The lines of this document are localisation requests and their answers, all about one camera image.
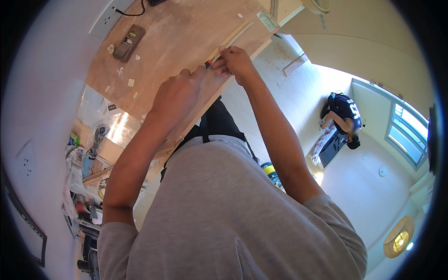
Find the man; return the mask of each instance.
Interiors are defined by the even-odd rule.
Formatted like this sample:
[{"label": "man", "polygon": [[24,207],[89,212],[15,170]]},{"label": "man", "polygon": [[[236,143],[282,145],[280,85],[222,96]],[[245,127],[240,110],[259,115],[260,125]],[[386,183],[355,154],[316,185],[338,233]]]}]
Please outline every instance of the man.
[{"label": "man", "polygon": [[136,230],[132,207],[151,159],[195,106],[205,75],[203,65],[192,74],[184,69],[160,86],[111,172],[98,239],[101,278],[362,279],[367,255],[361,238],[311,176],[294,129],[249,56],[237,47],[221,46],[220,52],[213,69],[222,77],[235,75],[246,90],[288,194],[258,166],[239,131],[212,135],[216,128],[206,113],[201,123],[208,128],[199,127],[202,135],[168,160]]},{"label": "man", "polygon": [[337,131],[345,135],[345,143],[350,149],[354,150],[361,145],[358,137],[362,125],[361,115],[350,97],[332,92],[320,113],[321,119],[325,116],[327,118],[321,125],[322,129],[325,129],[328,122],[333,120]]}]

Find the power cord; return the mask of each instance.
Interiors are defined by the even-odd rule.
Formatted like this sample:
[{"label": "power cord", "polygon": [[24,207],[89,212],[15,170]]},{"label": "power cord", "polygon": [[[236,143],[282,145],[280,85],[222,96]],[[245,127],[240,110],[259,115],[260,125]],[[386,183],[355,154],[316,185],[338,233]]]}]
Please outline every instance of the power cord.
[{"label": "power cord", "polygon": [[131,17],[141,16],[145,13],[145,5],[143,5],[143,0],[142,0],[142,8],[143,8],[143,12],[139,13],[138,15],[129,15],[129,14],[126,14],[126,13],[120,11],[119,9],[117,9],[115,7],[112,7],[112,9],[114,9],[117,13],[120,13],[124,16],[131,16]]}]

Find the electrical outlet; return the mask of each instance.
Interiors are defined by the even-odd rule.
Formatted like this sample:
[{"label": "electrical outlet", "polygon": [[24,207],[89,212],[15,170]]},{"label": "electrical outlet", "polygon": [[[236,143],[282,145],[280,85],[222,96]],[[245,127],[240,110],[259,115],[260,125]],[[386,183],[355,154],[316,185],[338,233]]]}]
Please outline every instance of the electrical outlet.
[{"label": "electrical outlet", "polygon": [[31,187],[32,180],[36,177],[36,164],[31,140],[17,153],[16,166],[25,186]]},{"label": "electrical outlet", "polygon": [[107,36],[112,27],[120,19],[121,14],[114,10],[114,7],[120,11],[126,12],[135,0],[111,0],[96,19],[89,31],[90,35]]}]

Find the hand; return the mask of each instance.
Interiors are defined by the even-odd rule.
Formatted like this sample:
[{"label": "hand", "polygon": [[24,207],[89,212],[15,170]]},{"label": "hand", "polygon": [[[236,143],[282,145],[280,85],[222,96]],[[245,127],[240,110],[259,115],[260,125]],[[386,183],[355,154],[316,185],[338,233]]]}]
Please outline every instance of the hand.
[{"label": "hand", "polygon": [[219,47],[221,57],[211,67],[223,77],[235,75],[238,85],[242,86],[251,77],[259,77],[247,52],[238,47]]},{"label": "hand", "polygon": [[169,77],[160,85],[150,113],[155,113],[174,129],[195,106],[204,76],[205,66],[199,65],[193,73],[183,69],[179,75]]}]

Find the window frame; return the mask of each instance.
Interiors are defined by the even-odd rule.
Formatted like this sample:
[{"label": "window frame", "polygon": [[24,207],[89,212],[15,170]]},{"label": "window frame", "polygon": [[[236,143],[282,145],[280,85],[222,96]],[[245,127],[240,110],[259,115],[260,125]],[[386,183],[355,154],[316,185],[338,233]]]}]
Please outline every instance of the window frame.
[{"label": "window frame", "polygon": [[[386,128],[386,134],[384,136],[384,140],[388,142],[390,145],[392,145],[396,150],[403,155],[403,157],[409,162],[409,164],[415,169],[418,170],[421,165],[425,162],[425,160],[428,158],[428,143],[427,139],[424,139],[423,136],[410,124],[408,124],[407,121],[403,120],[401,116],[395,115],[395,105],[400,105],[404,110],[408,111],[412,116],[414,116],[418,121],[420,121],[426,128],[428,128],[428,120],[426,120],[419,112],[416,112],[414,108],[412,108],[410,105],[407,104],[404,100],[401,100],[398,98],[398,96],[394,95],[393,93],[375,85],[374,83],[367,83],[365,81],[352,79],[352,82],[360,84],[360,85],[370,85],[372,90],[387,99],[391,101],[391,107],[390,107],[390,113],[389,113],[389,121]],[[420,145],[401,127],[393,123],[393,118],[398,118],[399,120],[402,120],[402,124],[404,124],[411,132],[413,132],[420,140],[423,141],[425,144],[425,149],[422,149]],[[403,133],[405,137],[407,137],[412,143],[415,144],[415,146],[419,149],[419,151],[422,152],[422,156],[418,159],[417,162],[414,162],[413,158],[408,152],[405,152],[398,144],[396,144],[392,139],[389,138],[389,134],[391,132],[392,127],[395,127],[398,131]]]}]

